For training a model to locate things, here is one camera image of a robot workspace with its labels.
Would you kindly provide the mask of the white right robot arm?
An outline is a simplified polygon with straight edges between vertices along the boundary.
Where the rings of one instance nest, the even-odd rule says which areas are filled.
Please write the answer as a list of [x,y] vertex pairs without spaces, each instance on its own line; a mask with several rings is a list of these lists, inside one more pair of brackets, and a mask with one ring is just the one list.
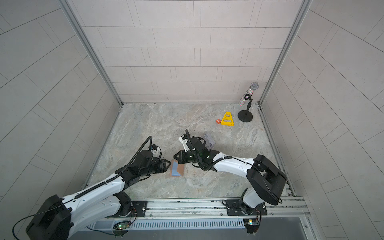
[[247,189],[240,199],[243,211],[254,210],[262,203],[277,206],[287,182],[286,175],[267,157],[238,158],[206,148],[206,141],[200,137],[183,134],[179,137],[184,149],[174,155],[179,164],[197,164],[203,171],[226,172],[246,178],[252,188]]

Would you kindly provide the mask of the aluminium corner post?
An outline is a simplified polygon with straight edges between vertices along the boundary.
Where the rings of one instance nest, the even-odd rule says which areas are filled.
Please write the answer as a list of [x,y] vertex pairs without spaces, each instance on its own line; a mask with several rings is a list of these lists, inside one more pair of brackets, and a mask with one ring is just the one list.
[[275,81],[275,79],[279,73],[279,70],[280,70],[282,64],[284,63],[285,57],[287,56],[288,51],[289,51],[298,31],[300,29],[300,26],[301,26],[301,24],[302,24],[302,22],[306,16],[306,13],[309,10],[311,2],[312,2],[311,0],[302,1],[302,4],[301,4],[299,11],[298,11],[298,14],[297,14],[297,16],[293,22],[293,25],[292,25],[290,32],[287,36],[287,39],[283,45],[283,48],[282,48],[281,53],[278,57],[278,60],[277,60],[275,66],[273,68],[273,71],[272,71],[271,76],[269,78],[269,81],[266,85],[266,88],[265,88],[265,90],[261,96],[261,99],[259,101],[259,106],[263,105],[264,102],[266,101],[266,98],[269,94],[269,91],[271,90],[272,85],[273,85],[273,83],[274,83],[274,81]]
[[105,71],[105,68],[102,66],[102,63],[100,61],[100,58],[97,56],[94,48],[91,46],[90,41],[88,40],[84,30],[82,29],[79,21],[77,20],[73,10],[71,9],[68,1],[64,0],[58,0],[58,3],[60,7],[62,8],[65,16],[67,17],[69,23],[71,24],[72,28],[74,29],[75,33],[77,34],[81,44],[87,51],[91,61],[95,65],[96,69],[98,70],[99,74],[101,75],[102,79],[106,82],[109,89],[111,90],[112,94],[115,96],[117,102],[120,105],[120,108],[123,106],[123,102],[121,101],[118,92],[116,91],[116,88],[113,86],[113,83],[111,79],[109,78],[107,72]]

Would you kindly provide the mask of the aluminium corner post left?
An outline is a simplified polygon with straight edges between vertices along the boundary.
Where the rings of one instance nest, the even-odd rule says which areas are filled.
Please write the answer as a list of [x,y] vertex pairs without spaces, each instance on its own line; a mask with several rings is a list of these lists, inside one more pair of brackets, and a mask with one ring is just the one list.
[[118,92],[116,91],[116,88],[113,86],[113,83],[111,79],[109,78],[107,72],[105,71],[105,68],[102,66],[102,63],[100,61],[100,58],[97,56],[94,48],[91,46],[90,41],[88,40],[84,30],[82,29],[79,21],[77,20],[73,10],[71,9],[68,1],[64,0],[58,0],[58,3],[60,7],[62,8],[65,16],[67,17],[69,23],[71,24],[72,28],[74,29],[75,33],[77,34],[81,44],[87,51],[91,61],[95,65],[96,69],[98,70],[99,74],[101,75],[102,79],[106,82],[109,89],[111,90],[112,94],[115,96],[117,102],[120,105],[120,108],[123,106],[123,102],[121,101]]

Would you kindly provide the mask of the left green circuit board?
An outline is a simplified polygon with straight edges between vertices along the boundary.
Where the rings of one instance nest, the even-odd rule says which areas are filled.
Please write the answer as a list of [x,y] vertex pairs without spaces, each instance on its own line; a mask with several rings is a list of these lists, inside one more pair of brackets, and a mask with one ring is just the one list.
[[125,231],[130,228],[130,221],[118,222],[113,226],[113,229],[116,231]]

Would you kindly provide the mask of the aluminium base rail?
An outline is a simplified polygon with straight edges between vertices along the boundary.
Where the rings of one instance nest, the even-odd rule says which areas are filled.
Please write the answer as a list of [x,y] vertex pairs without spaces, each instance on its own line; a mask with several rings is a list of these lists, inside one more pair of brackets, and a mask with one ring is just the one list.
[[283,197],[283,203],[278,206],[263,203],[258,205],[249,214],[241,210],[238,202],[239,200],[236,198],[227,200],[215,198],[133,200],[127,204],[126,213],[121,216],[109,209],[114,204],[112,200],[102,200],[100,209],[107,210],[108,212],[101,217],[95,218],[91,223],[107,218],[119,221],[149,221],[165,219],[255,219],[257,217],[264,219],[310,216],[307,204],[300,197]]

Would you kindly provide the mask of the black microphone stand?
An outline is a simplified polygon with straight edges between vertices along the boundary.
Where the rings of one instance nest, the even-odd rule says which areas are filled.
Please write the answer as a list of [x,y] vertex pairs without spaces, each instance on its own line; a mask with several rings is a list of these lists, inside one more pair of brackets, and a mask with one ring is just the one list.
[[251,108],[252,102],[253,102],[252,95],[246,94],[245,95],[245,100],[249,101],[248,104],[247,104],[247,109],[239,111],[238,119],[241,122],[249,123],[249,122],[251,122],[253,120],[253,114],[250,112],[250,108]]

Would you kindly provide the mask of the yellow triangular cone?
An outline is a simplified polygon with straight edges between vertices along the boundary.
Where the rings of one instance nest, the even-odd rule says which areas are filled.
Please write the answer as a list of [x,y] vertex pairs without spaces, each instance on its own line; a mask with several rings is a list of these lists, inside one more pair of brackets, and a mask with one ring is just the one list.
[[231,112],[226,112],[224,114],[224,116],[221,120],[221,125],[230,126],[230,127],[234,126],[234,120],[233,120]]

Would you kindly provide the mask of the right circuit board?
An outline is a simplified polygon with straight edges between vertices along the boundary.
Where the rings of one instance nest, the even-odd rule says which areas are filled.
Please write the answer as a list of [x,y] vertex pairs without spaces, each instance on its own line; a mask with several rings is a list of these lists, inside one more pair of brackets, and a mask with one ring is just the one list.
[[259,227],[260,227],[259,219],[243,219],[243,220],[244,220],[244,226],[248,234],[255,234],[259,230]]

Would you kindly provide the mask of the glittery silver microphone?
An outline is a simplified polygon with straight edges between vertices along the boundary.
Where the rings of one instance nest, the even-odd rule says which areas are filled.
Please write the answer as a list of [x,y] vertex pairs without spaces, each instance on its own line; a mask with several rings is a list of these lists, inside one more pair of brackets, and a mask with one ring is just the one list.
[[250,98],[250,96],[253,95],[254,91],[259,88],[259,84],[257,82],[252,82],[246,93],[242,96],[241,100],[239,101],[239,105],[243,106],[245,101]]

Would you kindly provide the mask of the pink leather card holder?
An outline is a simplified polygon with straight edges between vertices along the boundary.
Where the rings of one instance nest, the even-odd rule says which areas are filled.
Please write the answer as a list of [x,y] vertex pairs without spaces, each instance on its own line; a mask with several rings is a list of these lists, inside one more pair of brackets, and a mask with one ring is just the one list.
[[172,160],[170,177],[183,177],[185,166],[178,161]]

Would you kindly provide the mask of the aluminium corner post right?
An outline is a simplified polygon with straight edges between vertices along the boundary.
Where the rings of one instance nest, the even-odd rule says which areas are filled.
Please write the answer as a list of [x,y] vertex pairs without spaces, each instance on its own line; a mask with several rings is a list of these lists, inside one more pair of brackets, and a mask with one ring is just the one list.
[[289,51],[298,31],[300,29],[300,26],[301,26],[301,24],[302,24],[302,22],[306,16],[306,13],[309,10],[311,2],[312,2],[311,0],[302,1],[302,4],[301,4],[299,11],[298,11],[298,14],[297,14],[297,16],[293,22],[293,25],[292,25],[290,32],[287,36],[287,39],[283,45],[283,48],[282,48],[281,53],[278,57],[278,60],[277,60],[275,66],[273,68],[273,71],[272,71],[271,76],[269,78],[269,81],[266,85],[266,88],[265,88],[265,90],[261,96],[261,99],[259,101],[259,106],[263,105],[264,102],[266,101],[266,98],[269,94],[269,91],[271,90],[272,85],[273,85],[273,83],[274,83],[274,81],[275,81],[275,79],[279,73],[279,70],[280,70],[282,64],[284,63],[285,57],[287,56],[288,51]]

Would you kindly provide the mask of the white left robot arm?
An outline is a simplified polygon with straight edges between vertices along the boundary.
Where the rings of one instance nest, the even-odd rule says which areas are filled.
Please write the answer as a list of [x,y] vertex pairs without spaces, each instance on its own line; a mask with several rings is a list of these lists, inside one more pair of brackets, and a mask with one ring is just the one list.
[[125,189],[140,178],[165,173],[171,162],[160,159],[160,150],[142,150],[105,180],[82,191],[45,200],[26,228],[31,240],[66,240],[100,219],[127,216],[131,198]]

